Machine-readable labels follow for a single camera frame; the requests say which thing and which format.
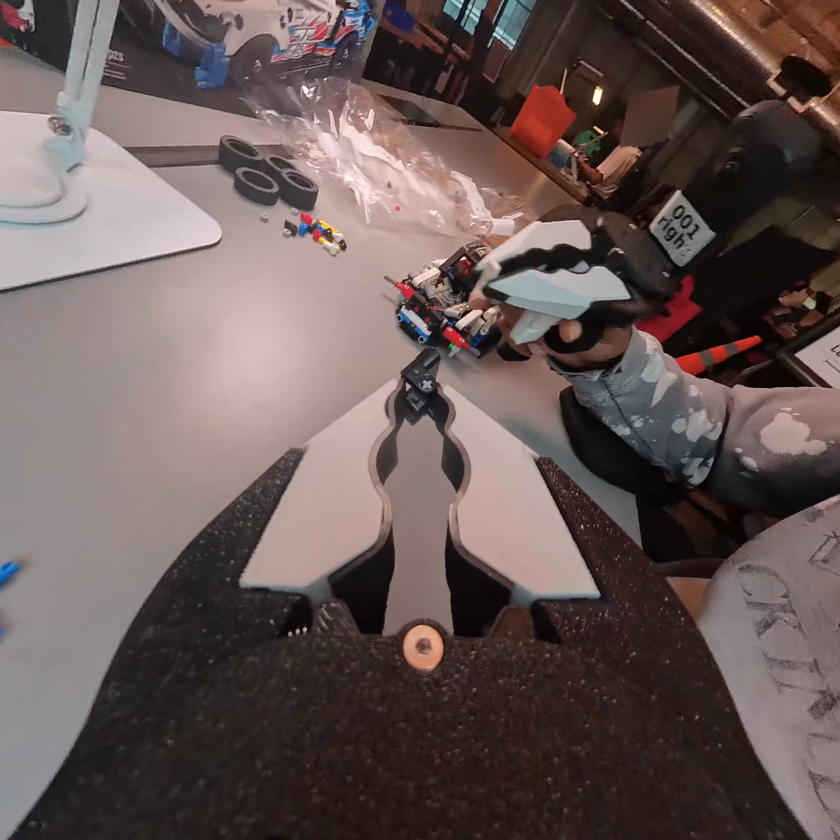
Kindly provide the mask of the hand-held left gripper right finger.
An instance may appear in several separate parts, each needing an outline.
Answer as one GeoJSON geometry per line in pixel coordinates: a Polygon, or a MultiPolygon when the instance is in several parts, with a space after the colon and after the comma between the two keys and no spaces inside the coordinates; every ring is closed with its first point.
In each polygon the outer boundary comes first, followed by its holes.
{"type": "Polygon", "coordinates": [[[595,577],[539,456],[452,386],[438,403],[448,509],[445,572],[456,635],[484,635],[507,607],[598,602],[595,577]]]}

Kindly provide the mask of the toy brick car chassis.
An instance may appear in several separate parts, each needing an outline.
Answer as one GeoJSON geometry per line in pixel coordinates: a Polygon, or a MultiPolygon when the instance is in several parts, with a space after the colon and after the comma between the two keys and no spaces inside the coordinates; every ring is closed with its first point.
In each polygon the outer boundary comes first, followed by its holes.
{"type": "Polygon", "coordinates": [[[385,280],[398,294],[395,319],[413,341],[435,347],[450,359],[459,354],[481,358],[501,341],[501,311],[469,303],[476,267],[491,250],[483,240],[459,248],[447,259],[427,263],[415,275],[385,280]]]}

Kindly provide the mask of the black toy brick connector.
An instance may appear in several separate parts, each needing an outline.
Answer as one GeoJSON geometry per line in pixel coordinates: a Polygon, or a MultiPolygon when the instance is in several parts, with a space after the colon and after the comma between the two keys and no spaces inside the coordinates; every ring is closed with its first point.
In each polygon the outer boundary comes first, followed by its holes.
{"type": "Polygon", "coordinates": [[[401,384],[395,399],[399,417],[414,426],[431,417],[435,422],[441,410],[437,372],[440,356],[426,346],[415,360],[401,371],[401,384]]]}

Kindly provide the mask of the person's right forearm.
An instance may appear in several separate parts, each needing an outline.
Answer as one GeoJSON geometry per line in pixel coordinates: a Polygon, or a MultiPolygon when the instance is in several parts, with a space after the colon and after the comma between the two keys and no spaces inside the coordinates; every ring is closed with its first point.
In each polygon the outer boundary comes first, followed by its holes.
{"type": "Polygon", "coordinates": [[[652,335],[619,330],[621,355],[549,354],[578,402],[648,463],[690,489],[786,518],[838,508],[839,394],[727,386],[685,373],[652,335]]]}

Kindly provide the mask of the grey desk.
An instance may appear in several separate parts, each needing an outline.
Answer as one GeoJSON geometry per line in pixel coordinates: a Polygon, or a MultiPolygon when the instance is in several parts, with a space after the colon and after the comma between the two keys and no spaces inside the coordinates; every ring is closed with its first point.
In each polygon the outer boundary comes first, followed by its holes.
{"type": "Polygon", "coordinates": [[[2,838],[561,838],[558,647],[422,676],[237,583],[285,451],[417,353],[382,276],[453,240],[326,189],[334,259],[163,176],[219,245],[2,295],[2,838]]]}

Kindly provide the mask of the person's right hand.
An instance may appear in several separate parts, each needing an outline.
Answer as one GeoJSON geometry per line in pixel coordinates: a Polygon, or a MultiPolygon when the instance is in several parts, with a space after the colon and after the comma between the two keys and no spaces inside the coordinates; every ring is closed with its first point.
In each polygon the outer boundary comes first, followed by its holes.
{"type": "MultiPolygon", "coordinates": [[[[551,335],[555,343],[572,344],[579,342],[584,331],[584,324],[579,321],[560,320],[551,335]]],[[[569,371],[600,371],[613,368],[626,353],[634,336],[633,326],[618,327],[607,325],[598,343],[588,350],[577,353],[557,353],[552,345],[542,340],[545,355],[561,368],[569,371]]]]}

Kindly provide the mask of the red tote bag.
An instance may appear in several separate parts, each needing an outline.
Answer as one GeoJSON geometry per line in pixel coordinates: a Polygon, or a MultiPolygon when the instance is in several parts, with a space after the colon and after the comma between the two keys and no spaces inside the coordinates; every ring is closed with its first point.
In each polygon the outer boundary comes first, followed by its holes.
{"type": "Polygon", "coordinates": [[[684,276],[677,293],[666,304],[664,312],[652,321],[652,326],[646,328],[659,342],[670,339],[702,312],[702,307],[692,298],[695,283],[693,275],[684,276]]]}

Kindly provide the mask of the orange traffic cone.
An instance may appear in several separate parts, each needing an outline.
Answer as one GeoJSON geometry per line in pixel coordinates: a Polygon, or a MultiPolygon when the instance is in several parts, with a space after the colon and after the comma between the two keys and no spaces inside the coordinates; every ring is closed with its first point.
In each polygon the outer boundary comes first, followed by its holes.
{"type": "Polygon", "coordinates": [[[683,372],[700,376],[732,358],[756,349],[762,342],[759,335],[754,335],[747,339],[739,339],[700,352],[682,355],[675,358],[675,362],[683,372]]]}

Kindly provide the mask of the clear plastic bag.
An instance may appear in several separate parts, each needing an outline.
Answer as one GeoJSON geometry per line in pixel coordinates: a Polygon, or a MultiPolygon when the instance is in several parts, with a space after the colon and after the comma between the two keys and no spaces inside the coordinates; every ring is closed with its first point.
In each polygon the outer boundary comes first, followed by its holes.
{"type": "Polygon", "coordinates": [[[508,238],[536,218],[520,196],[451,167],[350,80],[265,80],[241,100],[319,184],[350,192],[372,228],[508,238]]]}

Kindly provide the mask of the black framed marker sign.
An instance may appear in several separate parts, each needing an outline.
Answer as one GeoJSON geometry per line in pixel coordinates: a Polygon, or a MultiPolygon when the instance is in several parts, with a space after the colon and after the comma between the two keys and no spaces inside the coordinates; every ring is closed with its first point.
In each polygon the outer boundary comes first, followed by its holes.
{"type": "Polygon", "coordinates": [[[838,390],[839,310],[788,342],[774,358],[799,385],[838,390]]]}

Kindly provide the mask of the pile of small colourful bricks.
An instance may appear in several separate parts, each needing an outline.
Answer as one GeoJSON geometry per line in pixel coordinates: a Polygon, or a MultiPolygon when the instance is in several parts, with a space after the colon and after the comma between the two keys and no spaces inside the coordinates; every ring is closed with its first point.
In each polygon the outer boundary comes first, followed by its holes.
{"type": "Polygon", "coordinates": [[[338,256],[348,248],[346,237],[336,227],[323,222],[313,213],[297,212],[280,219],[268,212],[259,213],[262,224],[275,225],[280,239],[308,239],[331,256],[338,256]]]}

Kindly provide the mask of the person's grey hoodie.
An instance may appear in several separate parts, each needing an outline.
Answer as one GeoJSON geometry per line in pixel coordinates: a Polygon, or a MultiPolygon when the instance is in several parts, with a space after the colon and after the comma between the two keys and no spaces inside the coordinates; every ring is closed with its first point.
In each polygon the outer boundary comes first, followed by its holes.
{"type": "Polygon", "coordinates": [[[752,748],[810,838],[839,838],[839,498],[712,577],[698,623],[752,748]]]}

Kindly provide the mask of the toy car set box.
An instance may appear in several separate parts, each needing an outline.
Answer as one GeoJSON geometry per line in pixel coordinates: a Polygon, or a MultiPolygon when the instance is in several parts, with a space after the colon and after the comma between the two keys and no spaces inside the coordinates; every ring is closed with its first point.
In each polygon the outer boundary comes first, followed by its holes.
{"type": "Polygon", "coordinates": [[[361,79],[383,2],[122,1],[102,83],[236,112],[257,91],[361,79]]]}

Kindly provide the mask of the white book stand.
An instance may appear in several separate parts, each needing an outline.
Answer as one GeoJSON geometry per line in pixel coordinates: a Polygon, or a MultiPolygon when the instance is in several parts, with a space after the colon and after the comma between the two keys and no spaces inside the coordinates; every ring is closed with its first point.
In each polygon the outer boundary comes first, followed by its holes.
{"type": "Polygon", "coordinates": [[[215,246],[221,227],[91,127],[118,2],[79,2],[52,113],[1,114],[1,290],[215,246]]]}

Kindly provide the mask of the silver air duct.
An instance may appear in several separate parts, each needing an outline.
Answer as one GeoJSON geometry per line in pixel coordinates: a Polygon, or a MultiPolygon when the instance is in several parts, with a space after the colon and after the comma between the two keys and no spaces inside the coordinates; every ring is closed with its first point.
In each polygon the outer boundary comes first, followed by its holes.
{"type": "Polygon", "coordinates": [[[766,60],[798,56],[823,70],[833,87],[839,82],[838,1],[696,2],[766,60]]]}

